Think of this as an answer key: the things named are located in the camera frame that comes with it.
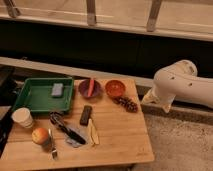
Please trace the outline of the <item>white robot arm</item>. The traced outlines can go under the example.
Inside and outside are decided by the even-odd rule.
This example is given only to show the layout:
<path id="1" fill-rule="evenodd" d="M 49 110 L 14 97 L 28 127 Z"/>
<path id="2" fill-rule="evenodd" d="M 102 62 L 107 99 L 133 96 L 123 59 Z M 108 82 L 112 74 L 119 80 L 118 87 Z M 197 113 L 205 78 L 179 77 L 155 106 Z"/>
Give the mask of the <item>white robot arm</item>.
<path id="1" fill-rule="evenodd" d="M 171 109 L 176 96 L 213 109 L 213 78 L 198 77 L 196 65 L 190 60 L 180 60 L 159 69 L 153 86 L 141 103 L 159 104 L 165 113 Z"/>

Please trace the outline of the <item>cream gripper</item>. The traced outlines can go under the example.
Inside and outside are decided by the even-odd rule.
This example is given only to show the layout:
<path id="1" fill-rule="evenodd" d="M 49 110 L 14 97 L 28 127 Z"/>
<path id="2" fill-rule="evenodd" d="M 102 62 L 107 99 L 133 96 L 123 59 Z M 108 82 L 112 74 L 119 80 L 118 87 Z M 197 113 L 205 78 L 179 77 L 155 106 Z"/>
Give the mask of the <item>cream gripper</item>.
<path id="1" fill-rule="evenodd" d="M 173 103 L 173 94 L 159 87 L 152 87 L 142 98 L 142 104 L 156 103 L 168 113 Z"/>

